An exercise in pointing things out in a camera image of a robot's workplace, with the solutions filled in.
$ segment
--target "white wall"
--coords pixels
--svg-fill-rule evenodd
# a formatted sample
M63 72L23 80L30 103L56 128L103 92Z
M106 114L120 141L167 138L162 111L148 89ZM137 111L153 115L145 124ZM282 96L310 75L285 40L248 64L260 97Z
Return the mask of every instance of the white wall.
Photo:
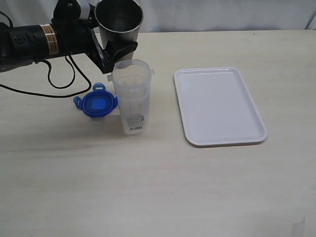
M142 31L305 29L316 0L138 0ZM15 25L48 23L57 0L1 0Z

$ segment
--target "table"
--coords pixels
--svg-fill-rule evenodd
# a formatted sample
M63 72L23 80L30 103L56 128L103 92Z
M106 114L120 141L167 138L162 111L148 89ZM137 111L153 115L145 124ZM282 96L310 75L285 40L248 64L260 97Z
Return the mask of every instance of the table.
M0 93L1 237L289 237L316 235L316 31L140 34L134 58L154 68L150 129L123 133L118 111L92 121L72 99ZM113 86L84 56L92 80ZM72 71L52 60L53 81ZM268 130L256 146L198 149L185 139L173 73L233 66ZM0 75L51 89L44 64Z

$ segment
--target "metal cup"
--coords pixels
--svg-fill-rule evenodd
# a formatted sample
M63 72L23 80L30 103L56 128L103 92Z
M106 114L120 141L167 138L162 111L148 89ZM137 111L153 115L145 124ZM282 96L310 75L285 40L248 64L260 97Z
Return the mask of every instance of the metal cup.
M95 7L95 18L99 23L101 40L105 48L107 42L137 41L143 22L143 9L134 0L101 0ZM131 60L133 52L122 57Z

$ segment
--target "tape label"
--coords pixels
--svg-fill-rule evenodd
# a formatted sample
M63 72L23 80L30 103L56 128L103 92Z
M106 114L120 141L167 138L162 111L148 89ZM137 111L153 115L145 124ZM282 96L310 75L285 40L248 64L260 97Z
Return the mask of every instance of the tape label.
M54 55L59 53L58 40L55 34L54 29L50 24L40 25L43 29L49 49L49 55Z

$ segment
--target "sticker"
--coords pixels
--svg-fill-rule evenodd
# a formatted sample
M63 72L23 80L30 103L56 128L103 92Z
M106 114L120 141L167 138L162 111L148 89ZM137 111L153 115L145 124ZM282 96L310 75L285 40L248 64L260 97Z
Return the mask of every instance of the sticker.
M59 53L58 40L54 29L50 24L40 25L43 29L46 40L48 43L49 55L54 55Z
M130 131L141 130L145 125L145 117L138 115L127 120L127 125Z

